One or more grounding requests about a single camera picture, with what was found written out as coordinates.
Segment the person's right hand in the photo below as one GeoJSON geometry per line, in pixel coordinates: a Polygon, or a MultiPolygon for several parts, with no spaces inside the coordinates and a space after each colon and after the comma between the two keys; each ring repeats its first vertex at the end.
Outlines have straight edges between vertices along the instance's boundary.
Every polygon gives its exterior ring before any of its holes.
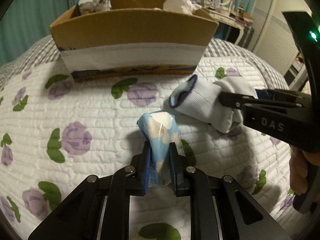
{"type": "Polygon", "coordinates": [[[305,194],[308,189],[308,163],[319,167],[319,152],[309,153],[291,146],[290,187],[296,195],[305,194]]]}

